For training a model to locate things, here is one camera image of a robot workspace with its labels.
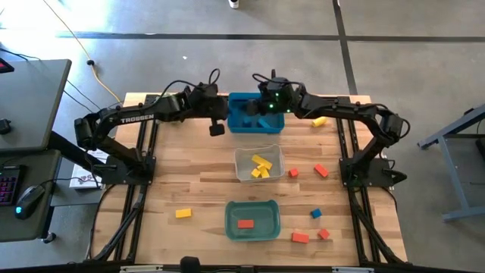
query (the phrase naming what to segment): teal tray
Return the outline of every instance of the teal tray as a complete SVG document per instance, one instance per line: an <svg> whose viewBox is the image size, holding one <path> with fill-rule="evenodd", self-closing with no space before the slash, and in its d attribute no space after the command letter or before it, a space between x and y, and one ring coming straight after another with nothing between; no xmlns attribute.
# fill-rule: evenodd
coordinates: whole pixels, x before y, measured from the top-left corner
<svg viewBox="0 0 485 273"><path fill-rule="evenodd" d="M238 220L255 221L252 229L237 228ZM281 231L280 208L274 200L266 202L234 202L226 206L226 235L234 241L273 240Z"/></svg>

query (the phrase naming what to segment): concrete floor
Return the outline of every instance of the concrete floor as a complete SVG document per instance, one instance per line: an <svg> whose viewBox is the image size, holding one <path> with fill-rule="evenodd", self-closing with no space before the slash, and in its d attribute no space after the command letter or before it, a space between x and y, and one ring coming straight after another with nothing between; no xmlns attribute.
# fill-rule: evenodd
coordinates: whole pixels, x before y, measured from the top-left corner
<svg viewBox="0 0 485 273"><path fill-rule="evenodd" d="M338 34L331 0L241 0L239 10L229 9L227 0L49 2L74 30L83 32ZM485 2L480 0L340 0L340 4L347 35L485 36L481 16ZM2 47L40 58L69 58L71 82L100 106L114 102L92 78L75 40L54 38L55 31L65 29L42 2L0 0L0 11L2 5L0 27L7 29L0 30ZM276 68L281 75L305 82L309 92L349 93L338 41L82 42L101 67L100 77L120 97L127 92L157 92L176 79L206 81L215 67L222 70L220 88L228 92L255 91L250 75L269 74ZM396 197L408 259L415 264L485 271L485 216L442 222L441 214L457 209L458 200L439 149L424 152L415 145L483 103L483 52L485 44L480 42L349 42L358 94L388 105L412 125L409 136L388 155L396 159L396 169L408 175L396 186ZM73 92L69 86L66 90ZM55 130L74 140L72 120L86 110L65 96L59 114ZM485 193L485 187L476 191ZM0 268L83 260L93 213L93 206L56 209L51 229L59 238L49 245L38 240L0 244Z"/></svg>

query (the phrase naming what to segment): red block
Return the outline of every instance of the red block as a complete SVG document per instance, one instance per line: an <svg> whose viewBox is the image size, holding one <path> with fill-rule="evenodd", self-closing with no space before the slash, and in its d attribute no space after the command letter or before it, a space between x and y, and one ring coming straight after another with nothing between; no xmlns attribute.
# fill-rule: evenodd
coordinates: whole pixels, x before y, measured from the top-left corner
<svg viewBox="0 0 485 273"><path fill-rule="evenodd" d="M327 177L328 176L328 171L322 167L320 164L315 165L315 170L322 176L322 177Z"/></svg>
<svg viewBox="0 0 485 273"><path fill-rule="evenodd" d="M326 229L322 229L320 232L318 232L318 236L320 236L322 240L326 240L330 236L330 234Z"/></svg>
<svg viewBox="0 0 485 273"><path fill-rule="evenodd" d="M298 232L293 232L291 234L291 240L293 242L297 242L297 243L308 243L308 242L310 242L310 235L302 234L302 233L298 233Z"/></svg>
<svg viewBox="0 0 485 273"><path fill-rule="evenodd" d="M238 220L237 228L255 228L254 220Z"/></svg>
<svg viewBox="0 0 485 273"><path fill-rule="evenodd" d="M297 169L291 169L288 171L288 176L291 178L297 177L298 176L298 170Z"/></svg>

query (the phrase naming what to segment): rgb keyboard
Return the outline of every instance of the rgb keyboard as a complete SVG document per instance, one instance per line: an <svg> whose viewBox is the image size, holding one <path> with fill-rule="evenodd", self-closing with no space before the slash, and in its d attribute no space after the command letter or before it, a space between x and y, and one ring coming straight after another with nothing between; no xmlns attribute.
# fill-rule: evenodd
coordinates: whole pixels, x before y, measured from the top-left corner
<svg viewBox="0 0 485 273"><path fill-rule="evenodd" d="M22 165L0 167L0 206L12 206L20 186Z"/></svg>

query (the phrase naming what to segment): wooden table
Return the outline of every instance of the wooden table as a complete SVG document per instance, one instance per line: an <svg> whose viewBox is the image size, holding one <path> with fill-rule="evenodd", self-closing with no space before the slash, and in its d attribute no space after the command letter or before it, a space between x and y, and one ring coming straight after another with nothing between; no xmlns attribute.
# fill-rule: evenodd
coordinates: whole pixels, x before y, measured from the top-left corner
<svg viewBox="0 0 485 273"><path fill-rule="evenodd" d="M144 102L145 96L128 93L124 104ZM369 96L351 96L351 100L371 101ZM157 167L145 203L136 263L178 264L184 256L196 256L203 265L357 265L349 198L340 182L336 122L330 119L319 128L310 123L285 115L285 128L279 135L232 134L226 127L226 133L216 137L209 136L208 119L161 124L155 147ZM344 126L349 140L346 122ZM372 135L360 122L355 126L359 145L364 147ZM116 139L134 147L138 130L139 124L121 126ZM279 181L241 184L235 173L235 148L274 143L283 150L286 170L298 168L298 178L285 176ZM313 167L317 163L329 171L328 178L316 175ZM95 226L94 254L118 228L126 190L118 186L105 197ZM395 254L406 260L393 200L380 188L368 191L376 229ZM269 199L280 205L281 233L276 240L242 243L226 237L227 202ZM176 219L175 210L185 208L192 208L192 217ZM323 216L313 219L309 213L316 208ZM318 239L321 228L330 232L328 240ZM310 234L310 243L293 243L293 231ZM366 232L363 238L371 258ZM130 235L124 253L129 245Z"/></svg>

